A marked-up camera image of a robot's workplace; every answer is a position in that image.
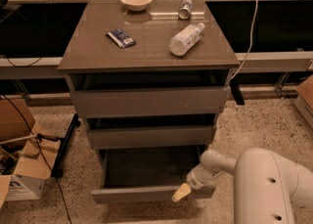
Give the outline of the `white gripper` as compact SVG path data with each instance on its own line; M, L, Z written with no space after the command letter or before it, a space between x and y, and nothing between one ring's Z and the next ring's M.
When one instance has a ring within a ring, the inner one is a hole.
M201 164L194 167L187 175L187 183L183 183L172 196L174 202L187 197L193 190L199 190L208 185L210 180L214 180L222 174L221 171L215 172L205 169Z

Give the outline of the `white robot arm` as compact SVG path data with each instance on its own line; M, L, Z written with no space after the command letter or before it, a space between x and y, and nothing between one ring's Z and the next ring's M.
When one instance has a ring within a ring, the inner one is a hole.
M262 148L237 158L205 151L172 200L179 202L223 172L234 179L234 224L295 224L292 210L313 205L313 172Z

